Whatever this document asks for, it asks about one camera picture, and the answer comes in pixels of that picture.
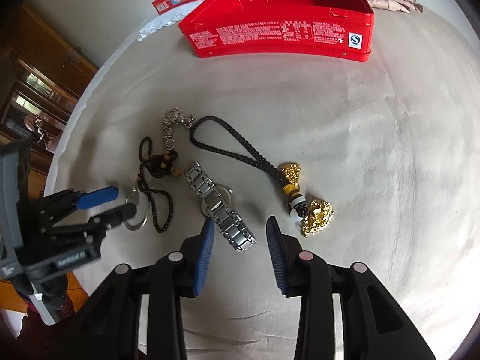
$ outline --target red box lid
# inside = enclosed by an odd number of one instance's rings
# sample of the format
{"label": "red box lid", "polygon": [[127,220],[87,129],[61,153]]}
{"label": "red box lid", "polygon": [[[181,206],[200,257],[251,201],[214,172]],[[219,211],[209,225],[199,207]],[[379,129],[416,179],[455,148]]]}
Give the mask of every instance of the red box lid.
{"label": "red box lid", "polygon": [[199,57],[304,53],[366,61],[366,0],[205,0],[179,27]]}

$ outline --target robotic arm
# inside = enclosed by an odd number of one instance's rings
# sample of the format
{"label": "robotic arm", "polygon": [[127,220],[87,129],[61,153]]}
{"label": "robotic arm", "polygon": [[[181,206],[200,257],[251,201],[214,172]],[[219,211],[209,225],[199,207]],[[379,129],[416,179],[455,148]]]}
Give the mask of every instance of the robotic arm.
{"label": "robotic arm", "polygon": [[[66,190],[29,200],[27,176],[31,139],[0,149],[0,275],[31,302],[48,325],[62,317],[65,274],[100,257],[106,231],[132,218],[126,204],[87,223],[54,226],[77,209],[116,198],[113,190],[93,194]],[[345,360],[434,360],[411,320],[368,269],[327,264],[298,240],[284,235],[275,217],[266,238],[278,288],[301,297],[294,360],[334,360],[333,294],[340,295]],[[148,358],[187,360],[181,297],[197,297],[205,284],[214,241],[207,218],[199,235],[155,265],[132,269],[118,265],[73,317],[53,360],[134,360],[143,294],[150,295]]]}
{"label": "robotic arm", "polygon": [[88,194],[65,190],[30,200],[32,144],[33,138],[27,137],[0,148],[0,278],[10,280],[43,322],[53,325],[71,311],[66,274],[100,258],[106,231],[132,218],[136,207],[126,204],[87,223],[55,226],[78,209],[115,200],[118,191],[114,187]]}

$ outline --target beige cloth surface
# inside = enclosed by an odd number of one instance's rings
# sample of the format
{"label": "beige cloth surface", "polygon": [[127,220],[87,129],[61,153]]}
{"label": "beige cloth surface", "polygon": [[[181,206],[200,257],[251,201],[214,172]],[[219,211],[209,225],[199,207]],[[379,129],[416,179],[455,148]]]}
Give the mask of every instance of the beige cloth surface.
{"label": "beige cloth surface", "polygon": [[[196,159],[230,186],[235,209],[259,240],[241,255],[217,233],[203,293],[182,301],[189,359],[293,358],[299,299],[283,298],[275,285],[265,237],[270,215],[328,263],[366,263],[438,360],[449,358],[478,316],[479,61],[428,10],[375,15],[366,63],[275,54],[198,59],[177,26],[164,28],[126,49],[69,126],[68,141],[62,137],[58,173],[49,176],[54,190],[113,184],[121,203],[134,186],[140,140],[150,135],[154,151],[163,150],[166,110],[216,115],[272,163],[300,163],[302,190],[333,204],[330,227],[301,238],[265,173],[197,149],[185,130],[175,130],[179,165]],[[215,124],[203,125],[198,138],[241,150]],[[174,198],[170,229],[158,234],[149,221],[138,232],[110,231],[102,259],[76,272],[89,293],[117,264],[153,264],[200,231],[202,214],[183,178],[151,186]],[[165,200],[156,200],[165,215]]]}

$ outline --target metal key ring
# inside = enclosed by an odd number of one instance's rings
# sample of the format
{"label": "metal key ring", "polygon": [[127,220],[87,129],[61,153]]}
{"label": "metal key ring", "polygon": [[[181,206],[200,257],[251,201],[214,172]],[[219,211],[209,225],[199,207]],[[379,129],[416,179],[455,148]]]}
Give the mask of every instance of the metal key ring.
{"label": "metal key ring", "polygon": [[[130,200],[132,198],[132,194],[138,194],[138,203],[136,204],[136,206],[138,207],[140,205],[140,195],[144,195],[138,188],[134,187],[133,190],[131,190],[131,192],[128,194],[126,200],[125,200],[125,204],[127,203],[130,203]],[[145,226],[145,224],[147,223],[148,221],[148,212],[150,212],[150,202],[148,201],[147,199],[147,207],[146,207],[146,210],[145,210],[145,216],[143,217],[143,220],[140,221],[138,224],[136,225],[131,225],[128,220],[126,220],[124,222],[125,224],[125,227],[130,230],[130,231],[135,231],[135,230],[138,230],[140,228],[142,228],[143,226]]]}

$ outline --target wall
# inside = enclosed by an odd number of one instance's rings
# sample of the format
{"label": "wall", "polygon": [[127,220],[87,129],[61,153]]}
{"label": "wall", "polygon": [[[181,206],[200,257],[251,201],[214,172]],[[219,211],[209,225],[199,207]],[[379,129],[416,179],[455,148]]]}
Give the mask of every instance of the wall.
{"label": "wall", "polygon": [[[153,0],[28,0],[58,34],[100,67],[143,20]],[[418,0],[456,26],[480,54],[480,40],[454,0]]]}

